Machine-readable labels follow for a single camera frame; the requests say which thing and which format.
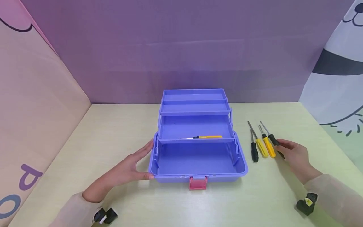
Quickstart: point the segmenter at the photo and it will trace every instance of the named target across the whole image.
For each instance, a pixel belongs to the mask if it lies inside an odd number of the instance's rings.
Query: table
[[[188,184],[133,182],[105,199],[119,217],[112,226],[339,226],[319,207],[309,217],[294,209],[304,187],[280,158],[253,163],[247,120],[259,134],[263,121],[277,138],[305,145],[313,166],[363,195],[363,175],[300,103],[231,104],[233,128],[249,172],[236,182]],[[77,192],[149,141],[157,131],[159,105],[92,105],[59,152],[10,227],[47,226]],[[147,171],[149,158],[138,164]]]

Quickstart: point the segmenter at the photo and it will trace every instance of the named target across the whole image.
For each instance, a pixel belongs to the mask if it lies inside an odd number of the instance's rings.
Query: purple backdrop
[[[22,0],[92,103],[298,101],[353,0]]]

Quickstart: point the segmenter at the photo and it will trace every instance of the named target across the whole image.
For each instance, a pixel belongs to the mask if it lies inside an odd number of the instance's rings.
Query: screwdriver handle
[[[223,138],[221,135],[200,135],[193,136],[193,139],[210,139],[210,138]]]
[[[275,137],[272,134],[269,135],[269,138],[274,146],[280,145],[280,143],[275,139]],[[285,158],[285,156],[280,151],[277,152],[281,155],[282,158]]]
[[[275,153],[275,150],[273,149],[269,139],[267,137],[264,138],[264,142],[265,142],[265,145],[266,145],[266,148],[267,148],[267,151],[269,152],[270,154],[270,157],[271,158],[274,158],[276,157],[276,153]]]
[[[260,150],[262,156],[264,158],[268,157],[269,154],[267,153],[267,150],[266,150],[265,146],[262,144],[260,139],[258,139],[258,138],[256,139],[256,144],[257,144],[258,149]]]
[[[252,161],[253,162],[258,162],[258,151],[257,151],[257,147],[256,147],[255,142],[251,143],[251,155],[252,155]]]

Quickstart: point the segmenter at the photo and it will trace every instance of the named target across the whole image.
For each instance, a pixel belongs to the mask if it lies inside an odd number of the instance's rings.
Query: black screwdriver handle
[[[251,143],[251,155],[252,155],[252,161],[253,162],[258,162],[258,151],[257,151],[257,147],[256,147],[255,142]]]
[[[280,143],[275,139],[275,137],[272,134],[269,135],[269,138],[273,145],[280,146]],[[285,158],[285,156],[280,151],[277,152],[281,155],[282,158]]]

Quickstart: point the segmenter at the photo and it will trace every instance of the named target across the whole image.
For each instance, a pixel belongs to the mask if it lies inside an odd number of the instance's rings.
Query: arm
[[[153,145],[153,141],[149,141],[95,180],[84,192],[73,195],[49,227],[90,227],[94,215],[102,208],[102,201],[113,187],[131,181],[153,179],[152,174],[136,170],[137,162],[150,152]]]
[[[337,222],[345,227],[363,224],[363,198],[354,190],[328,174],[322,174],[309,162],[306,147],[284,139],[278,139],[291,171],[308,192],[318,195],[317,203]]]

